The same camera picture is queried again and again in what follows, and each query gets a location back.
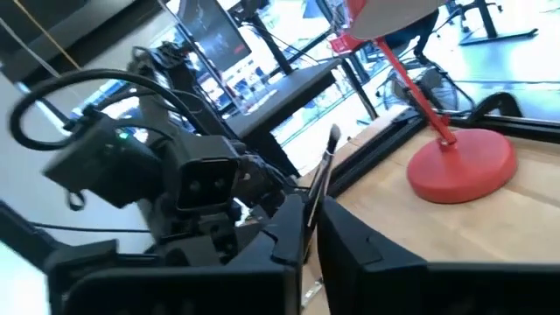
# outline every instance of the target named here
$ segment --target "black table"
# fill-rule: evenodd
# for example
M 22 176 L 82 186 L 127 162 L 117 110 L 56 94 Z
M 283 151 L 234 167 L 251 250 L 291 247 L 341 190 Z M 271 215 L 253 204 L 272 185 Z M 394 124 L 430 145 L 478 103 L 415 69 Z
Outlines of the black table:
M 256 150 L 270 164 L 287 175 L 299 177 L 298 169 L 270 133 L 305 104 L 334 84 L 332 70 L 342 60 L 333 59 L 325 63 L 294 70 L 278 82 L 267 87 L 276 90 L 259 109 L 248 115 L 238 114 L 227 119 L 231 129 L 251 149 Z
M 469 6 L 476 7 L 479 10 L 486 35 L 474 36 L 474 34 L 471 34 L 471 36 L 461 40 L 459 43 L 460 46 L 483 44 L 504 39 L 530 38 L 535 36 L 538 31 L 538 29 L 534 28 L 529 31 L 498 33 L 492 21 L 492 17 L 490 16 L 490 12 L 488 11 L 488 3 L 486 0 L 474 0 L 472 3 L 465 6 L 465 11 L 470 9 L 468 8 Z

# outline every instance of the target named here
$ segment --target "floor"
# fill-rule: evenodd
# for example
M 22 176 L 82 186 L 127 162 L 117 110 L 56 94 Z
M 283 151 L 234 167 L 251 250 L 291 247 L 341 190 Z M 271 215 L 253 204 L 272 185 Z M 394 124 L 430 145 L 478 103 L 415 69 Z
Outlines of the floor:
M 560 121 L 560 61 L 556 59 L 557 48 L 560 47 L 560 37 L 557 36 L 560 11 L 553 10 L 560 7 L 560 1 L 507 0 L 501 3 L 504 8 L 502 13 L 495 7 L 490 10 L 498 32 L 538 28 L 538 35 L 528 39 L 459 46 L 458 42 L 465 34 L 460 31 L 457 21 L 455 25 L 444 26 L 438 32 L 439 37 L 432 36 L 425 53 L 476 102 L 495 92 L 507 91 L 517 98 L 522 113 L 528 119 Z M 440 23 L 445 19 L 442 13 Z M 473 31 L 472 36 L 484 32 L 476 10 L 467 12 L 466 24 Z M 377 103 L 380 115 L 385 108 L 375 97 L 375 91 L 387 71 L 364 86 L 372 102 Z M 470 107 L 466 100 L 459 100 L 459 109 Z M 356 120 L 366 115 L 359 98 L 352 94 L 306 132 L 287 143 L 284 149 L 300 172 L 307 173 L 319 161 L 333 123 L 340 126 L 343 140 L 346 140 L 363 129 Z

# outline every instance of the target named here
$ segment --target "wooden tabletop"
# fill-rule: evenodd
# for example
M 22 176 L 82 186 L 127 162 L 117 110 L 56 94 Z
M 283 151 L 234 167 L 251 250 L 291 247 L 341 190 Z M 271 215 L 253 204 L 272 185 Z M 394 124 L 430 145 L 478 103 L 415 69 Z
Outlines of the wooden tabletop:
M 364 132 L 374 135 L 375 128 Z M 519 168 L 508 184 L 472 202 L 436 205 L 419 199 L 405 176 L 412 155 L 433 139 L 423 130 L 338 202 L 428 261 L 560 263 L 560 145 L 510 138 Z M 316 255 L 304 274 L 304 280 L 320 275 Z M 304 291 L 309 285 L 304 282 Z M 328 314 L 324 294 L 311 301 L 306 314 Z

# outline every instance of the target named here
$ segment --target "office chair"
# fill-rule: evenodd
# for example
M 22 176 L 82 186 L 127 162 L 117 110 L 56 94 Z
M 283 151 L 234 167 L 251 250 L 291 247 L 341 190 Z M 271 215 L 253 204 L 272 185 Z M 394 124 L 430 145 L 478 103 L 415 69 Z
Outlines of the office chair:
M 500 13 L 503 12 L 503 7 L 501 6 L 501 4 L 498 4 L 496 2 L 486 3 L 486 6 L 491 6 L 491 5 L 495 5 Z M 472 1 L 469 4 L 459 4 L 455 0 L 449 0 L 445 4 L 445 8 L 447 9 L 447 12 L 449 13 L 450 16 L 448 20 L 449 25 L 454 25 L 453 19 L 461 16 L 461 19 L 459 20 L 459 27 L 461 28 L 461 31 L 465 33 L 471 31 L 471 29 L 465 25 L 465 21 L 466 21 L 465 13 L 471 9 L 478 9 L 476 1 Z
M 451 79 L 449 74 L 441 68 L 437 63 L 429 60 L 424 55 L 424 49 L 428 44 L 430 35 L 438 21 L 439 10 L 434 10 L 431 14 L 419 19 L 418 21 L 395 31 L 385 36 L 387 45 L 395 56 L 397 52 L 401 52 L 403 47 L 408 47 L 410 41 L 419 37 L 416 46 L 413 49 L 414 58 L 402 59 L 401 62 L 407 71 L 415 69 L 423 69 L 422 73 L 415 79 L 416 84 L 424 91 L 432 106 L 436 109 L 449 109 L 459 110 L 458 92 L 462 94 L 471 107 L 475 106 L 474 100 Z M 401 82 L 395 70 L 389 71 L 387 79 L 377 88 L 376 95 L 383 97 L 383 104 L 385 109 L 389 109 L 389 102 L 387 101 L 387 85 L 393 96 L 401 101 L 408 101 L 408 89 Z M 441 95 L 451 95 L 452 101 L 445 101 Z

